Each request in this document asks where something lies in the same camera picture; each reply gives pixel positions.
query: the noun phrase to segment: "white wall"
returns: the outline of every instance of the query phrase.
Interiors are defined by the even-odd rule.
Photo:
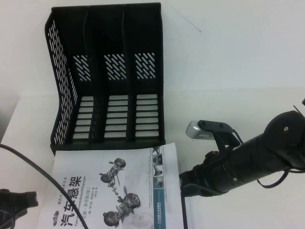
[[[4,96],[57,93],[44,35],[52,6],[133,2],[143,1],[2,0]],[[304,12],[302,0],[162,0],[164,89],[305,86]],[[0,104],[4,123],[15,103]]]
[[[13,115],[18,98],[14,96],[0,97],[0,142]]]

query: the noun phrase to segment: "black wire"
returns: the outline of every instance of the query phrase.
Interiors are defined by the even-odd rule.
[[[264,187],[264,188],[273,188],[273,187],[276,187],[276,186],[278,186],[279,184],[281,184],[281,183],[285,180],[285,178],[288,176],[288,174],[289,174],[289,170],[285,171],[285,172],[283,173],[283,175],[281,176],[281,178],[279,178],[278,181],[276,181],[275,183],[273,183],[273,184],[271,184],[271,185],[263,185],[263,184],[259,181],[259,179],[257,180],[257,182],[258,182],[262,187]]]
[[[290,170],[289,173],[305,173],[304,170]]]
[[[20,157],[22,160],[24,160],[25,162],[27,162],[29,165],[31,165],[34,169],[36,169],[38,172],[40,172],[42,175],[44,175],[65,197],[66,199],[68,200],[68,202],[70,203],[70,205],[72,206],[72,208],[74,209],[76,215],[80,218],[80,221],[83,225],[83,227],[85,229],[88,229],[88,226],[85,222],[85,220],[83,219],[80,211],[77,209],[76,205],[74,204],[74,202],[72,201],[72,199],[69,197],[69,195],[66,193],[66,191],[61,187],[61,185],[56,181],[54,180],[53,177],[51,177],[47,172],[45,172],[42,168],[40,168],[38,165],[36,165],[34,162],[32,162],[30,159],[28,159],[26,156],[22,155],[21,153],[19,153],[17,150],[9,147],[9,146],[6,146],[6,145],[3,145],[3,144],[0,144],[0,148],[3,148],[3,149],[6,149],[10,152],[12,152],[14,155]]]
[[[13,213],[8,212],[8,211],[3,210],[3,209],[0,209],[0,211],[4,212],[5,214],[9,214],[11,216],[12,224],[11,224],[10,229],[14,229],[15,228],[15,223],[16,223],[15,215]]]

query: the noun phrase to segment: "wheel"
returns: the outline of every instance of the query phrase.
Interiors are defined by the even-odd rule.
[[[124,197],[124,201],[126,201],[126,205],[129,208],[137,208],[141,205],[140,199],[138,195],[129,193]]]
[[[111,178],[108,174],[102,174],[101,176],[101,181],[104,183],[110,183],[111,182]]]
[[[114,163],[118,164],[118,166],[121,168],[124,168],[126,166],[126,162],[120,158],[115,159]]]
[[[109,211],[104,213],[104,222],[107,226],[112,227],[119,224],[119,219],[116,217],[116,213],[114,211]]]

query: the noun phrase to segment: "black cable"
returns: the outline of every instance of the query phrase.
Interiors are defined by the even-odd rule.
[[[289,170],[285,171],[285,172],[283,173],[283,175],[281,176],[281,178],[279,178],[278,181],[276,181],[275,183],[273,183],[273,184],[271,184],[271,185],[263,185],[263,184],[259,181],[259,179],[257,180],[257,182],[258,182],[262,187],[264,187],[264,188],[273,188],[273,187],[276,187],[276,186],[278,186],[279,184],[281,184],[281,183],[285,180],[285,178],[288,176],[288,174],[289,174]]]
[[[22,160],[24,160],[25,162],[27,162],[29,165],[31,165],[34,169],[36,169],[38,172],[40,172],[42,175],[44,175],[68,200],[68,202],[70,203],[70,205],[73,207],[76,215],[80,218],[80,221],[84,227],[84,229],[88,229],[88,226],[85,222],[85,220],[83,219],[80,211],[77,209],[76,205],[74,204],[74,202],[72,201],[72,199],[69,197],[69,195],[66,193],[66,191],[61,187],[61,185],[54,180],[53,177],[51,177],[47,172],[45,172],[42,168],[40,168],[38,165],[36,165],[34,162],[32,162],[30,159],[28,159],[26,156],[22,155],[21,153],[19,153],[17,150],[0,144],[0,148],[6,149],[10,152],[12,152],[14,155],[20,157]]]
[[[289,173],[305,173],[304,170],[290,170]]]

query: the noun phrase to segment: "car suspension illustration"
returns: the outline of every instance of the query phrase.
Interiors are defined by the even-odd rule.
[[[113,164],[111,169],[105,174],[100,173],[101,181],[104,183],[111,183],[112,181],[115,181],[115,176],[118,176],[118,172],[126,166],[126,162],[121,158],[115,159],[114,162],[110,161],[109,164]]]
[[[117,211],[109,211],[103,214],[105,224],[112,227],[118,225],[120,220],[123,221],[125,216],[132,212],[134,208],[141,205],[141,202],[138,195],[134,193],[127,193],[126,187],[124,187],[124,198],[119,196],[119,193],[116,191],[117,187],[115,186],[115,176],[117,176],[117,180],[120,185],[118,173],[126,166],[125,160],[117,158],[114,162],[110,161],[109,163],[113,164],[112,168],[106,174],[100,173],[100,175],[101,181],[108,183],[108,187],[112,188],[112,192],[114,192],[114,194],[118,197],[117,201],[120,203],[120,205],[116,206]]]
[[[108,211],[103,214],[104,222],[109,227],[118,225],[124,216],[141,205],[138,195],[133,193],[128,193],[124,199],[121,198],[121,200],[121,204],[116,206],[117,211]]]

